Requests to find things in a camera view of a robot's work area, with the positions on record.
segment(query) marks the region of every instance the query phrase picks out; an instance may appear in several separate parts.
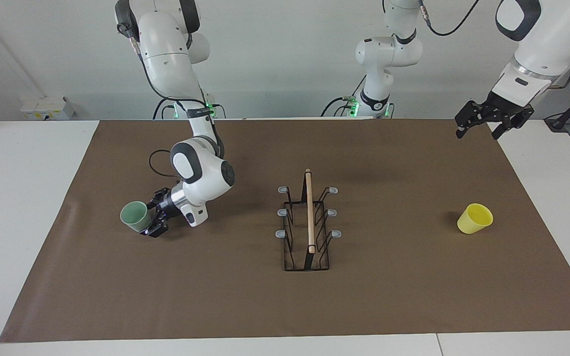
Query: yellow cup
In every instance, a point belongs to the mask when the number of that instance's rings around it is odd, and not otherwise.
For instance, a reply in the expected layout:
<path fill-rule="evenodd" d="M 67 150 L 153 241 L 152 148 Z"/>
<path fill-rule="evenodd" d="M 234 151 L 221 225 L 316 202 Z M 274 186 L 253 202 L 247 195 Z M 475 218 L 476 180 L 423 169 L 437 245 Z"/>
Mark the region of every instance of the yellow cup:
<path fill-rule="evenodd" d="M 473 234 L 491 225 L 494 216 L 488 208 L 481 204 L 470 204 L 457 221 L 457 227 L 465 234 Z"/>

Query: black metal rack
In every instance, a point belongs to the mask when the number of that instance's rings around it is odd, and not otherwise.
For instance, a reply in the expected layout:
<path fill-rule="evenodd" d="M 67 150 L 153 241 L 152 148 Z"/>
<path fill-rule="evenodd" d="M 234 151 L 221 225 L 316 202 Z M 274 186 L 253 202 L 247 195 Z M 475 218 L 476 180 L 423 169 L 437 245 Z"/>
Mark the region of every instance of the black metal rack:
<path fill-rule="evenodd" d="M 287 201 L 283 202 L 283 208 L 279 209 L 278 215 L 283 218 L 283 229 L 276 232 L 276 237 L 283 240 L 283 265 L 286 272 L 309 272 L 330 269 L 329 245 L 334 238 L 341 237 L 339 230 L 330 230 L 327 219 L 335 217 L 337 211 L 325 208 L 324 200 L 329 194 L 337 194 L 337 188 L 325 187 L 318 200 L 313 200 L 314 232 L 313 244 L 309 239 L 294 239 L 292 228 L 294 227 L 294 208 L 307 207 L 307 174 L 303 180 L 303 191 L 299 201 L 292 201 L 289 187 L 279 187 L 279 192 L 287 194 Z"/>

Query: brown table mat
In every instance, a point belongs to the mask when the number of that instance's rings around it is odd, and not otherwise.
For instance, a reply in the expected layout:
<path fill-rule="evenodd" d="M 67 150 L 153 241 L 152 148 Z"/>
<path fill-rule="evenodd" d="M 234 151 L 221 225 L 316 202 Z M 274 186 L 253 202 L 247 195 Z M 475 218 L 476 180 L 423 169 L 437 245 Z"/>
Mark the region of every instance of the brown table mat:
<path fill-rule="evenodd" d="M 570 267 L 486 127 L 463 140 L 447 120 L 217 128 L 235 187 L 203 225 L 176 218 L 152 239 L 120 209 L 174 185 L 147 158 L 190 127 L 101 122 L 0 342 L 570 329 Z M 327 204 L 344 236 L 330 271 L 284 272 L 277 187 L 296 196 L 308 167 L 317 192 L 339 188 Z M 455 221 L 473 202 L 495 223 L 466 236 Z"/>

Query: white wall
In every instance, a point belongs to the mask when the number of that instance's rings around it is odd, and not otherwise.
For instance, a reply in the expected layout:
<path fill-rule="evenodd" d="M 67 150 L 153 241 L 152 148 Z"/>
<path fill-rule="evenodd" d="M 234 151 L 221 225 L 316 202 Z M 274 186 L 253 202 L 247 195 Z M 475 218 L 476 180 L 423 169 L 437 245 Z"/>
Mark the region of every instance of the white wall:
<path fill-rule="evenodd" d="M 471 0 L 427 2 L 434 27 L 448 30 Z M 210 59 L 195 66 L 201 85 L 231 117 L 319 115 L 351 94 L 364 71 L 355 46 L 387 36 L 378 0 L 200 0 Z M 65 95 L 79 119 L 149 119 L 157 103 L 127 39 L 117 34 L 115 0 L 0 1 L 0 38 L 48 95 Z M 438 38 L 419 24 L 421 62 L 396 68 L 395 117 L 450 118 L 482 101 L 516 43 L 494 24 L 498 0 L 484 0 L 459 32 Z M 547 95 L 537 119 L 570 105 L 570 88 Z M 32 94 L 0 59 L 0 120 L 22 119 Z"/>

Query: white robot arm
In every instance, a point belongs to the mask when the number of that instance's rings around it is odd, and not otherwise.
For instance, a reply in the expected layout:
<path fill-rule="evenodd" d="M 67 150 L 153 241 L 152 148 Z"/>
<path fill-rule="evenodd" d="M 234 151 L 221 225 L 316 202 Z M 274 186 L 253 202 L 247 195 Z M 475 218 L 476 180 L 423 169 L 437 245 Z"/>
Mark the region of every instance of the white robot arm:
<path fill-rule="evenodd" d="M 357 116 L 381 117 L 386 112 L 393 85 L 390 67 L 409 67 L 424 52 L 416 38 L 418 0 L 384 0 L 384 22 L 391 37 L 368 38 L 356 49 L 358 63 L 366 70 L 364 88 L 357 93 Z"/>
<path fill-rule="evenodd" d="M 166 221 L 186 217 L 190 226 L 208 218 L 206 202 L 227 192 L 235 172 L 224 160 L 224 145 L 215 129 L 211 110 L 192 70 L 192 64 L 210 55 L 210 45 L 199 29 L 194 0 L 119 0 L 115 6 L 118 32 L 131 41 L 142 61 L 152 89 L 185 111 L 193 137 L 177 143 L 170 160 L 183 181 L 156 192 L 149 209 L 154 219 L 141 234 L 157 237 Z"/>
<path fill-rule="evenodd" d="M 496 22 L 520 44 L 487 100 L 469 101 L 455 117 L 458 138 L 484 122 L 500 122 L 494 139 L 521 128 L 533 114 L 531 101 L 570 67 L 570 0 L 501 0 Z"/>

